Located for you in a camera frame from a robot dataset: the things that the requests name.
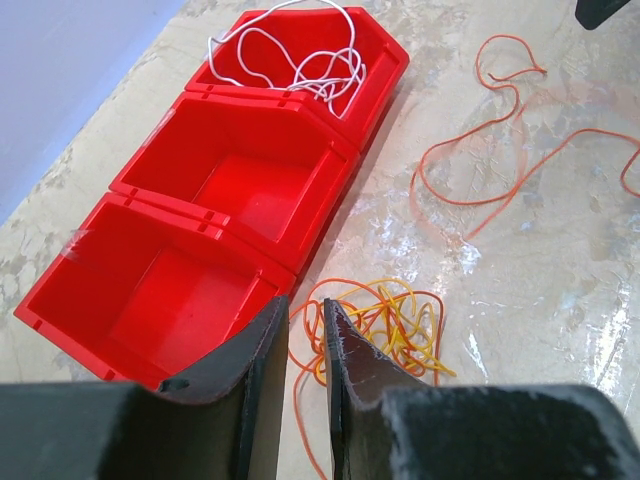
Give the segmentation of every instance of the black plastic part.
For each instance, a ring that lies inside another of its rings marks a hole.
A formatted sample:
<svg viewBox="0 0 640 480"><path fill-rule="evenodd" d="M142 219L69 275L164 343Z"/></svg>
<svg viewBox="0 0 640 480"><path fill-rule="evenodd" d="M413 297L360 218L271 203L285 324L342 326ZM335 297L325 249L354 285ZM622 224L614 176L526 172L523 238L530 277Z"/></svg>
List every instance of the black plastic part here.
<svg viewBox="0 0 640 480"><path fill-rule="evenodd" d="M158 392L0 386L0 478L274 479L287 342L288 303L276 297Z"/></svg>
<svg viewBox="0 0 640 480"><path fill-rule="evenodd" d="M640 452L596 389L431 388L325 300L335 479L637 479Z"/></svg>
<svg viewBox="0 0 640 480"><path fill-rule="evenodd" d="M594 30L630 0L578 0L576 19L587 30Z"/></svg>

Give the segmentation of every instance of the tangled cord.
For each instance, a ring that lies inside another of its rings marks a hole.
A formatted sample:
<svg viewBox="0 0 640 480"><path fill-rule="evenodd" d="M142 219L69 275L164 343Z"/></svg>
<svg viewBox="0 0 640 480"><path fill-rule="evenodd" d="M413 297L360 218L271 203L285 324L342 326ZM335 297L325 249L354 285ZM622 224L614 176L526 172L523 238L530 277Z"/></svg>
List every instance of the tangled cord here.
<svg viewBox="0 0 640 480"><path fill-rule="evenodd" d="M418 164L418 167L415 169L415 171L413 172L413 175L411 176L411 181L409 183L409 199L410 199L410 204L411 204L411 208L412 210L416 213L416 215L418 216L419 220L422 220L423 222L427 221L425 215L421 212L420 208L418 207L418 203L417 200L415 198L415 183L416 183L416 179L420 178L420 180L422 181L423 185L427 188L427 190L429 190L429 192L431 192L431 194L433 194L437 199L448 203L450 205L456 205L456 206L469 206L469 207L476 207L476 206L480 206L480 205L487 205L490 203L496 203L496 202L502 202L502 204L500 204L500 206L498 206L498 208L496 208L496 210L494 210L489 216L487 216L487 218L485 218L477 227L475 227L471 233L467 234L465 236L465 240L470 240L473 237L475 237L478 233L480 233L480 231L482 231L482 229L484 229L494 218L496 218L505 208L507 208L507 206L509 206L509 204L511 203L511 201L514 199L514 197L516 196L516 194L518 193L518 191L522 188L522 186L531 178L531 176L540 169L540 167L542 167L542 165L544 165L548 160L550 160L551 158L553 158L560 150L562 150L564 147L567 146L567 144L569 144L569 142L571 142L575 137L577 137L578 135L584 134L584 133L599 133L602 135L606 135L606 136L610 136L610 137L615 137L615 138L619 138L622 140L625 140L629 143L632 143L633 145L635 145L637 147L637 150L635 151L635 153L631 156L631 158L628 160L627 164L625 165L625 167L622 169L622 172L620 174L620 183L622 184L622 187L624 188L624 190L626 192L628 192L629 194L635 196L635 197L640 197L640 192L637 192L636 190L634 190L633 188L631 188L626 181L626 175L627 172L629 171L629 169L631 168L631 166L633 165L633 162L636 160L636 158L638 157L638 155L640 155L640 140L638 140L637 138L631 137L629 135L624 135L618 132L612 132L609 130L603 130L600 128L582 128L580 130L577 130L575 132L573 132L572 134L570 134L569 136L567 136L567 138L565 138L560 145L558 145L558 147L556 147L553 151L551 151L551 153L545 155L541 160L539 160L533 167L531 167L528 171L527 171L527 157L526 157L526 153L520 153L518 155L518 162L517 162L517 171L516 171L516 179L514 182L513 187L511 187L506 193L503 193L502 195L498 195L495 197L491 197L491 198L487 198L487 199L483 199L483 200L453 200L448 198L447 196L439 193L429 182L429 179L425 173L426 167L428 165L428 159L429 159L429 155L431 153L433 153L434 150L444 147L446 145L452 145L452 144L457 144L458 142L460 142L461 140L481 131L484 130L485 128L494 125L494 124L498 124L498 123L502 123L506 120L508 120L509 118L511 118L514 114L515 116L515 120L516 121L522 121L522 115L524 114L525 110L529 107L529 105L531 105L532 102L532 98L536 98L536 95L530 97L529 100L527 100L527 102L525 102L522 107L520 108L520 110L518 110L518 107L520 106L520 91L518 90L518 88L512 84L512 83L504 83L502 85L493 85L489 82L487 82L483 76L482 73L480 72L480 56L483 52L483 50L485 49L485 47L493 40L498 39L498 38L506 38L506 39L510 39L510 40L515 40L519 43L521 43L527 50L527 53L529 54L529 59L531 60L531 64L532 66L529 68L526 68L524 70L520 70L517 71L515 73L512 73L511 75L508 75L506 77L496 77L495 75L492 74L488 74L489 78L491 78L491 80L493 80L494 82L497 83L501 83L501 82L508 82L509 80L518 77L522 74L525 73L530 73L530 72L538 72L538 73L542 73L542 74L546 74L547 71L545 69L543 69L542 67L540 67L537 62L535 61L534 57L533 57L533 53L531 52L531 48L529 47L529 45L521 38L515 36L515 35L506 35L506 34L499 34L499 35L492 35L491 37L489 37L480 47L480 50L478 50L478 53L476 55L476 60L475 60L475 71L476 71L476 76L478 77L478 81L482 84L482 86L484 86L485 88L488 88L489 90L492 90L494 92L496 91L500 91L500 90L504 90L504 89L508 89L508 90L512 90L515 94L515 102L513 104L512 109L504 116L499 117L499 118L495 118L492 120L489 120L487 122L484 122L474 128L472 128L471 130L458 135L454 138L451 138L449 140L445 140L443 142L437 143L433 146L431 146L423 155L422 158L420 159L420 162Z"/></svg>
<svg viewBox="0 0 640 480"><path fill-rule="evenodd" d="M315 356L304 364L289 350L289 358L300 367L301 371L293 386L293 405L296 423L302 437L304 448L309 460L320 478L326 480L322 468L313 455L304 422L300 413L299 395L302 380L306 375L313 375L316 381L326 386L326 366L324 351L324 314L322 304L311 297L321 286L328 283L341 283L354 286L351 290L336 297L351 318L353 325L373 345L387 356L391 357L401 368L414 377L422 377L428 370L433 371L434 385L439 384L439 372L455 376L455 372L445 367L440 361L440 340L444 331L445 316L444 303L436 294L417 290L413 291L403 280L383 278L370 283L360 283L344 278L329 278L317 283L309 292L305 303L293 311L290 321L302 312L305 334L311 342L311 349ZM388 284L400 285L405 289L403 293L393 295ZM345 300L356 293L368 293L376 302L368 307L358 308ZM418 306L418 297L426 296L428 300ZM437 303L438 320L431 301ZM405 313L405 304L410 304L410 313ZM313 307L314 315L309 315L309 308ZM429 318L430 329L422 325L425 315Z"/></svg>
<svg viewBox="0 0 640 480"><path fill-rule="evenodd" d="M209 40L207 42L207 46L209 50L209 53L208 53L209 68L211 70L211 73L218 80L231 83L232 85L235 85L237 87L246 86L234 78L224 77L220 75L216 71L214 61L213 61L215 45L226 44L237 35L240 35L240 37L238 38L238 46L236 49L236 54L238 57L238 63L240 64L240 68L242 68L242 70L245 73L247 73L252 77L256 77L264 80L267 84L267 88L270 88L270 89L309 91L313 93L314 98L316 100L321 99L323 102L325 102L327 104L329 111L333 115L337 116L338 118L342 118L345 112L347 112L347 110L351 106L353 99L355 98L358 91L360 90L362 82L364 82L367 76L367 69L364 63L362 62L362 57L360 56L360 53L358 52L358 50L356 50L354 47L355 41L356 41L356 29L353 24L353 21L351 20L351 17L349 17L349 14L346 12L346 10L342 8L340 5L333 2L332 0L317 0L321 3L330 5L331 7L337 9L344 16L345 20L347 21L347 24L349 25L349 31L350 31L349 44L348 46L338 50L337 52L331 52L328 50L319 50L317 52L311 53L302 62L300 62L299 65L296 65L294 63L294 61L291 59L291 55L289 55L289 52L287 51L285 46L278 39L276 39L273 35L267 33L261 28L253 27L253 25L260 22L264 18L268 17L276 10L279 10L281 8L285 8L291 5L295 5L298 3L303 3L305 1L307 0L289 0L287 2L280 3L270 8L269 10L259 15L258 17L254 18L253 20L250 20L247 23L239 26L236 30L230 33L227 33L222 39L209 37ZM287 60L287 63L291 66L291 68L294 71L293 82L290 85L276 86L269 77L267 77L262 73L251 70L245 64L244 60L242 59L242 45L244 43L244 39L250 33L258 33L262 35L266 39L273 42L280 49L285 59ZM309 62L319 57L329 57L329 63L327 65L327 68L325 69L324 73L319 77L307 78L302 73L302 70L307 64L309 64ZM349 67L350 75L348 77L331 77L330 76L331 72L333 71L334 65L338 61L345 63ZM346 95L350 91L353 85L355 85L355 89L353 89L351 93L351 97L349 98L345 108L340 114L337 114L335 112L334 105L333 105L334 100L336 100L337 98L340 98L343 95Z"/></svg>

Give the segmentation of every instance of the floor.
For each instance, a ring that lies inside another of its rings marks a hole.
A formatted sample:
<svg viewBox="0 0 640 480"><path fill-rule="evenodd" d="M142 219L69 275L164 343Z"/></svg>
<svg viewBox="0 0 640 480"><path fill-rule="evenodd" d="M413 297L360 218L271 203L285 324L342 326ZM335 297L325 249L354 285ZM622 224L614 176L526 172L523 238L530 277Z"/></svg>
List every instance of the floor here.
<svg viewBox="0 0 640 480"><path fill-rule="evenodd" d="M532 159L586 126L640 136L634 93L640 5L629 4L587 32L566 2L355 3L405 46L412 62L294 304L329 276L403 278L446 302L442 356L458 376L443 383L588 383L608 395L639 433L640 200L618 181L633 148L596 136L578 139L469 243L442 239L471 231L489 210L449 207L421 191L419 202L433 227L425 230L409 209L407 188L426 148L508 111L511 97L488 92L473 76L477 49L495 33L525 38L549 72L520 82L524 95L548 89L555 98L525 115L524 147ZM206 37L226 30L243 10L269 5L187 2L2 226L0 381L92 378L12 311L200 65ZM506 41L483 59L483 68L496 74L524 66L525 52ZM431 173L438 188L457 198L504 191L514 171L507 133L496 127L445 152ZM291 345L304 357L300 327L294 325ZM290 365L289 389L296 374ZM325 392L308 382L302 403L312 446L328 471ZM315 478L289 394L279 478Z"/></svg>

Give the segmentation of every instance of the plastic bin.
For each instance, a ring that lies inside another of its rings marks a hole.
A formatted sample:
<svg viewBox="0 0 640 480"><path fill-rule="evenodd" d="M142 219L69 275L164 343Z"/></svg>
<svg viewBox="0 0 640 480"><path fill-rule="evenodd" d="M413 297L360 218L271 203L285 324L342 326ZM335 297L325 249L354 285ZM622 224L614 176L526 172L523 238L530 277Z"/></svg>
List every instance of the plastic bin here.
<svg viewBox="0 0 640 480"><path fill-rule="evenodd" d="M247 87L237 87L218 80L204 62L187 83L185 89L192 92L213 92L243 98L280 99L307 102L319 120L327 123L340 135L347 138L358 150L366 145L373 127L386 103L409 64L404 49L361 7L346 9L352 18L355 30L355 48L360 52L367 68L367 77L356 98L342 118L329 112L325 103L315 100L308 92L283 92L267 89L266 82L244 72L238 63L235 37L219 46L214 54L216 70L222 76L234 78ZM256 18L264 11L249 11L243 14L233 29ZM318 50L337 51L348 45L349 27L343 15L335 9L279 10L261 20L256 27L275 36L288 50L295 64ZM248 68L267 75L276 86L286 87L292 83L294 71L282 52L270 40L257 33L247 34L243 44L243 59ZM312 60L304 73L319 76L324 73L328 59ZM348 76L348 67L343 62L336 64L335 72ZM337 113L341 113L348 95L334 102Z"/></svg>
<svg viewBox="0 0 640 480"><path fill-rule="evenodd" d="M114 194L80 232L15 313L104 380L156 388L295 280L218 228Z"/></svg>
<svg viewBox="0 0 640 480"><path fill-rule="evenodd" d="M184 93L111 184L297 274L359 153L299 103Z"/></svg>

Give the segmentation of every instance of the white wall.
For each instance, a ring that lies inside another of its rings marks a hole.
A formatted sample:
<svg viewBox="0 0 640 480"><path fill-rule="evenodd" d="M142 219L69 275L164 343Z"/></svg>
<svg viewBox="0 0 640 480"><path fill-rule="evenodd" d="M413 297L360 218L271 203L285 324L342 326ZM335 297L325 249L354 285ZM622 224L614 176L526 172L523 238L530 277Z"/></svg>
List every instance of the white wall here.
<svg viewBox="0 0 640 480"><path fill-rule="evenodd" d="M0 223L183 0L0 0Z"/></svg>

